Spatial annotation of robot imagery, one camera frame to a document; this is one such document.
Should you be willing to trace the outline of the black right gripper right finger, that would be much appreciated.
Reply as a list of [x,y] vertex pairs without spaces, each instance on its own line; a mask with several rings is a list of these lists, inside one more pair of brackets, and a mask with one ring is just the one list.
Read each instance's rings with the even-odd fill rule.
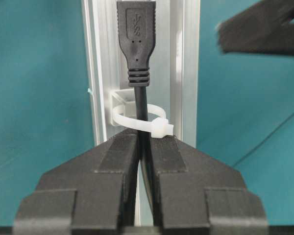
[[267,235],[239,171],[173,136],[150,140],[154,219],[165,235]]

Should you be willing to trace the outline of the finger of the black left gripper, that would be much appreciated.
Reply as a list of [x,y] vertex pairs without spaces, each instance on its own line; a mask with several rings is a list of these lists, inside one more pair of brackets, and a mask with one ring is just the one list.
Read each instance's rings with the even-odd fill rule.
[[224,53],[294,56],[294,0],[261,0],[218,28]]

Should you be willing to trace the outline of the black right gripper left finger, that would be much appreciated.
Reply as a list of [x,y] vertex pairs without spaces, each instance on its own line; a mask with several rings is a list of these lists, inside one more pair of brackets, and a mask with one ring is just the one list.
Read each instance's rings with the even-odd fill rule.
[[14,220],[15,235],[116,235],[134,225],[138,134],[126,129],[45,172]]

